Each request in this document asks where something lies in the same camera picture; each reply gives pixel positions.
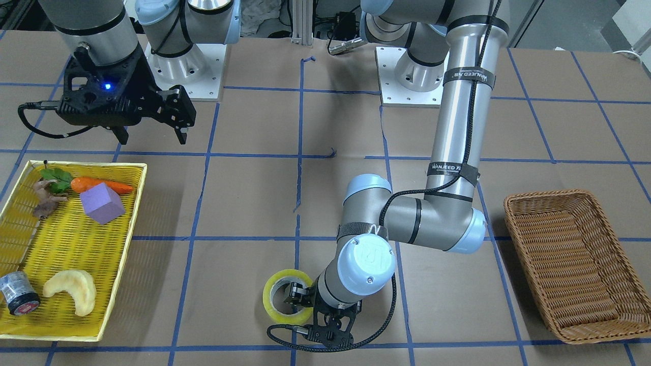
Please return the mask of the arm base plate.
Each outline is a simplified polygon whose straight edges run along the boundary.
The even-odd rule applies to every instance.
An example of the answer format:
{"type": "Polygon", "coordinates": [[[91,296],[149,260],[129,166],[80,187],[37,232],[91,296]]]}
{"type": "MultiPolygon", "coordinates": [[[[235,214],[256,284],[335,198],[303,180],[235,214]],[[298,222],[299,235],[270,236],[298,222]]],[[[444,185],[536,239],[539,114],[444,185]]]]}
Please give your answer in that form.
{"type": "Polygon", "coordinates": [[[442,64],[417,64],[405,48],[376,48],[377,74],[384,107],[433,107],[442,102],[442,79],[449,54],[442,64]]]}
{"type": "Polygon", "coordinates": [[[195,44],[185,55],[165,58],[145,49],[148,65],[158,87],[170,89],[182,85],[193,101],[218,102],[223,85],[228,46],[195,44]]]}

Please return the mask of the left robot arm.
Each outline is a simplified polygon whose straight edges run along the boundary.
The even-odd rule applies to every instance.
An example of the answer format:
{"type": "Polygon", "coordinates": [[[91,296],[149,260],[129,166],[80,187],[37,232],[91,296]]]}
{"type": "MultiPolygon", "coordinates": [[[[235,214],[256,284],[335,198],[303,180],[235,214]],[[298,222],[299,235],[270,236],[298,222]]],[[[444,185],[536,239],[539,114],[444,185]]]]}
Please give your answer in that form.
{"type": "Polygon", "coordinates": [[[296,273],[275,283],[286,286],[286,302],[303,308],[321,301],[346,310],[383,289],[397,267],[391,240],[473,253],[484,238],[486,220],[472,200],[509,2],[362,1],[361,10],[365,39],[402,42],[419,66],[448,60],[426,187],[393,193],[381,176],[353,178],[334,259],[312,284],[296,273]]]}

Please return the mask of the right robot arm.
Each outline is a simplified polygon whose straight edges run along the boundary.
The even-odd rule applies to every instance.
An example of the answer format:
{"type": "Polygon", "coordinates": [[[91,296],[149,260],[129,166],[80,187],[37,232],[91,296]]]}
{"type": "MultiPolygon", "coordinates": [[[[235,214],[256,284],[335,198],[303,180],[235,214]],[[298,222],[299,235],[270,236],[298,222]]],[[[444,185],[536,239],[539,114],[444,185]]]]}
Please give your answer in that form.
{"type": "Polygon", "coordinates": [[[58,101],[18,107],[23,124],[51,139],[101,127],[120,144],[127,127],[151,118],[187,141],[197,111],[188,86],[210,81],[202,45],[237,43],[240,1],[136,1],[137,20],[149,48],[139,43],[122,1],[41,1],[40,6],[71,51],[58,101]]]}

